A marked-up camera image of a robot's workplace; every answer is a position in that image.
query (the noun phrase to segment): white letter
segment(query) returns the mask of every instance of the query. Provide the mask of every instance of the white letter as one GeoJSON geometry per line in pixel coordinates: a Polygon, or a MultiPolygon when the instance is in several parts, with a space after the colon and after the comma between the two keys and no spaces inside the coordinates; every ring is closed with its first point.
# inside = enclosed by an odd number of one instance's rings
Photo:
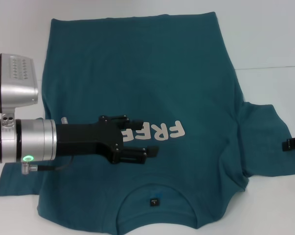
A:
{"type": "Polygon", "coordinates": [[[121,131],[121,133],[124,135],[123,142],[134,140],[133,132],[131,129],[126,129],[125,131],[121,131]]]}
{"type": "Polygon", "coordinates": [[[180,137],[180,136],[185,135],[185,131],[184,131],[180,121],[176,121],[176,126],[170,127],[169,130],[170,131],[178,131],[177,133],[170,134],[170,137],[172,137],[172,138],[176,138],[176,137],[180,137]]]}
{"type": "Polygon", "coordinates": [[[136,139],[138,140],[149,140],[151,138],[151,130],[149,128],[149,122],[143,123],[142,130],[136,131],[137,133],[143,133],[143,135],[136,135],[136,139]]]}
{"type": "Polygon", "coordinates": [[[155,139],[158,140],[158,141],[165,141],[167,139],[169,139],[169,136],[168,136],[168,130],[167,130],[167,126],[165,123],[162,123],[160,125],[161,129],[159,127],[157,127],[156,125],[152,125],[152,128],[156,131],[155,133],[155,139]]]}

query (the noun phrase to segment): t-shirt sleeve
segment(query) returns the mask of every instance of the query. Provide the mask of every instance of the t-shirt sleeve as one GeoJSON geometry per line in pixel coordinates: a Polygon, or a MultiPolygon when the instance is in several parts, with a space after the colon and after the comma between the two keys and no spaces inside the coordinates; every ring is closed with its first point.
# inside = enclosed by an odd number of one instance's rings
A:
{"type": "Polygon", "coordinates": [[[43,172],[21,173],[21,163],[6,163],[0,176],[0,196],[38,195],[41,190],[43,172]]]}
{"type": "Polygon", "coordinates": [[[295,174],[295,150],[282,151],[282,142],[291,134],[272,105],[244,102],[238,119],[242,168],[247,177],[295,174]]]}

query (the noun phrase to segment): t-shirt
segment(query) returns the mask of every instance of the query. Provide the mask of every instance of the t-shirt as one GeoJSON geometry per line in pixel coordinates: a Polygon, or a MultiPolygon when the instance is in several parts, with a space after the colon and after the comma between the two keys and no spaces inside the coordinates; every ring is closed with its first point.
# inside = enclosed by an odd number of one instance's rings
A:
{"type": "Polygon", "coordinates": [[[27,176],[6,165],[0,196],[39,194],[39,215],[68,228],[199,228],[224,215],[248,177],[295,174],[295,150],[281,148],[289,130],[272,105],[244,102],[215,13],[52,20],[42,96],[56,123],[127,115],[145,122],[122,132],[126,146],[159,146],[142,165],[87,155],[27,176]]]}

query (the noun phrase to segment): cable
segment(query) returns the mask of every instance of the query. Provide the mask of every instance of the cable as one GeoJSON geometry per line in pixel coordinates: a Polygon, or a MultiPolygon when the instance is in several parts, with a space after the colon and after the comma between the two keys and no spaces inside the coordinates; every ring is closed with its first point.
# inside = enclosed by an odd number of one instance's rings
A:
{"type": "Polygon", "coordinates": [[[72,155],[72,156],[71,156],[71,159],[70,159],[70,161],[69,161],[68,164],[66,164],[66,165],[62,165],[62,166],[59,166],[59,167],[56,167],[55,170],[63,170],[63,169],[65,169],[65,168],[67,168],[67,167],[70,166],[71,163],[73,162],[73,158],[74,158],[74,156],[72,155]]]}
{"type": "Polygon", "coordinates": [[[70,166],[72,164],[73,158],[74,158],[74,156],[72,155],[68,164],[65,164],[65,165],[62,165],[62,166],[59,166],[59,167],[55,167],[55,166],[52,166],[52,165],[38,165],[38,171],[63,170],[63,169],[67,168],[68,166],[70,166]]]}

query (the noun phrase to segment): white table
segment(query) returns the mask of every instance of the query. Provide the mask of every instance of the white table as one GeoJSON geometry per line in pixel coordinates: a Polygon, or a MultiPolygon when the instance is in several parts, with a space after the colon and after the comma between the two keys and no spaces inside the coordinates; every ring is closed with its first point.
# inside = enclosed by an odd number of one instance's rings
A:
{"type": "MultiPolygon", "coordinates": [[[[49,26],[59,20],[215,11],[246,101],[273,104],[295,137],[295,0],[0,0],[0,53],[34,59],[39,86],[49,26]]],[[[17,118],[44,117],[39,104],[17,118]]],[[[0,197],[0,235],[83,235],[38,216],[38,196],[0,197]]],[[[199,230],[148,225],[131,235],[295,235],[295,176],[251,177],[225,216],[199,230]]]]}

